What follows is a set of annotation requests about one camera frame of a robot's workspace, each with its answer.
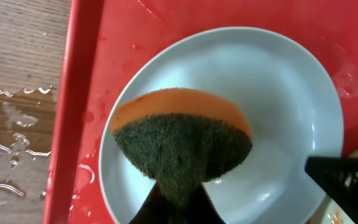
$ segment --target wooden table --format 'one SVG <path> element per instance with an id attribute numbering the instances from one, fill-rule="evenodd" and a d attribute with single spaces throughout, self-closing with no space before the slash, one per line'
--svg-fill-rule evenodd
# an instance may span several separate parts
<path id="1" fill-rule="evenodd" d="M 69 10 L 0 0 L 0 224 L 42 222 Z"/>

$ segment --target white bowl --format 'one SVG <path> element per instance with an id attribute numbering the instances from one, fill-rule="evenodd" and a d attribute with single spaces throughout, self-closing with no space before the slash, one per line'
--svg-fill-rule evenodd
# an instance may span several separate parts
<path id="1" fill-rule="evenodd" d="M 325 193 L 304 172 L 308 155 L 340 156 L 343 118 L 327 71 L 280 34 L 225 27 L 185 38 L 149 61 L 128 83 L 104 129 L 99 176 L 117 223 L 136 214 L 154 181 L 123 155 L 108 123 L 118 105 L 162 88 L 184 87 L 227 98 L 254 132 L 243 165 L 206 183 L 226 223 L 304 224 Z"/>

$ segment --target green scouring pad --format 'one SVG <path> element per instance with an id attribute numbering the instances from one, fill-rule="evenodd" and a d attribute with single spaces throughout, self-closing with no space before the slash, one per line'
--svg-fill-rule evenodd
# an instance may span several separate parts
<path id="1" fill-rule="evenodd" d="M 125 156 L 155 179 L 178 211 L 202 182 L 218 178 L 248 156 L 251 131 L 231 102 L 197 90 L 166 89 L 120 106 L 110 123 Z M 184 223 L 175 215 L 172 223 Z"/>

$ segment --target orange sponge layer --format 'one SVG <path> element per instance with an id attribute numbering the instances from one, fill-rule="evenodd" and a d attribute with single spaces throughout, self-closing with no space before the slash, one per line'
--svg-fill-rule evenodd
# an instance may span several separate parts
<path id="1" fill-rule="evenodd" d="M 252 130 L 240 109 L 219 96 L 186 88 L 153 91 L 119 106 L 110 121 L 112 131 L 152 114 L 192 114 L 226 121 L 252 137 Z"/>

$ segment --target plate rim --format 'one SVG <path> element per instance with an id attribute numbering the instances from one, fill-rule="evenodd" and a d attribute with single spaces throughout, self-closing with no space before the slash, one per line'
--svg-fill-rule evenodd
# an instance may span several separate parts
<path id="1" fill-rule="evenodd" d="M 184 39 L 181 39 L 179 41 L 176 41 L 175 43 L 173 43 L 172 45 L 169 45 L 167 48 L 165 48 L 164 50 L 162 50 L 160 53 L 158 53 L 157 55 L 155 55 L 154 57 L 152 57 L 145 65 L 142 66 L 142 68 L 139 69 L 138 72 L 136 72 L 136 74 L 131 78 L 131 80 L 126 84 L 125 88 L 121 91 L 121 93 L 119 94 L 119 96 L 117 97 L 117 100 L 114 103 L 114 106 L 112 107 L 109 116 L 106 120 L 106 124 L 104 125 L 104 130 L 103 130 L 103 134 L 101 137 L 101 144 L 99 147 L 99 158 L 98 158 L 98 175 L 99 175 L 99 184 L 100 184 L 100 188 L 101 188 L 101 193 L 102 193 L 102 197 L 103 197 L 103 202 L 104 202 L 104 206 L 106 206 L 107 210 L 110 213 L 110 216 L 112 217 L 113 221 L 116 224 L 122 224 L 119 223 L 117 220 L 117 217 L 115 216 L 114 212 L 112 211 L 112 208 L 109 206 L 108 203 L 108 199 L 106 198 L 106 189 L 104 188 L 104 182 L 103 182 L 103 178 L 102 178 L 102 167 L 101 167 L 101 161 L 102 161 L 102 152 L 103 152 L 103 146 L 104 146 L 104 142 L 106 140 L 105 136 L 107 135 L 107 133 L 110 132 L 109 129 L 109 122 L 112 118 L 112 115 L 114 114 L 116 108 L 118 107 L 118 103 L 121 101 L 121 98 L 124 96 L 125 92 L 127 91 L 127 89 L 132 85 L 132 83 L 134 82 L 134 80 L 151 64 L 153 63 L 155 60 L 157 60 L 159 57 L 161 57 L 165 52 L 168 52 L 169 50 L 171 50 L 172 48 L 186 42 L 189 41 L 191 39 L 194 39 L 196 37 L 202 36 L 202 35 L 207 35 L 207 34 L 211 34 L 213 32 L 222 32 L 222 31 L 227 31 L 227 30 L 249 30 L 249 31 L 257 31 L 257 32 L 263 32 L 269 35 L 274 35 L 278 38 L 287 40 L 289 42 L 291 42 L 292 44 L 294 44 L 295 46 L 297 46 L 298 48 L 300 48 L 302 51 L 304 51 L 304 53 L 306 53 L 310 59 L 312 59 L 314 61 L 315 64 L 317 64 L 317 66 L 320 67 L 320 69 L 323 71 L 324 75 L 326 76 L 326 78 L 328 80 L 331 81 L 331 90 L 333 91 L 336 100 L 336 104 L 338 105 L 339 109 L 340 109 L 340 120 L 341 122 L 341 127 L 340 129 L 342 130 L 342 134 L 341 134 L 341 152 L 343 149 L 343 144 L 344 144 L 344 117 L 343 117 L 343 110 L 342 110 L 342 104 L 341 101 L 339 99 L 339 95 L 337 94 L 335 85 L 331 79 L 331 77 L 329 76 L 329 73 L 327 72 L 327 70 L 324 68 L 324 66 L 321 64 L 321 62 L 308 50 L 306 49 L 304 46 L 302 46 L 301 44 L 299 44 L 298 42 L 294 41 L 293 39 L 283 35 L 283 34 L 279 34 L 277 32 L 271 31 L 271 30 L 267 30 L 267 29 L 263 29 L 263 28 L 259 28 L 259 27 L 249 27 L 249 26 L 228 26 L 228 27 L 219 27 L 219 28 L 215 28 L 215 29 L 209 29 L 209 30 L 205 30 L 199 33 L 195 33 L 193 35 L 190 35 L 188 37 L 185 37 Z M 308 214 L 308 216 L 305 218 L 305 220 L 303 220 L 303 222 L 301 222 L 300 224 L 306 223 L 310 217 L 315 213 L 315 211 L 318 209 L 318 207 L 320 206 L 321 202 L 324 200 L 326 194 L 324 192 L 324 194 L 322 194 L 322 196 L 320 196 L 321 198 L 319 199 L 320 203 L 317 204 L 317 206 L 315 206 L 314 209 L 312 209 L 312 211 Z"/>

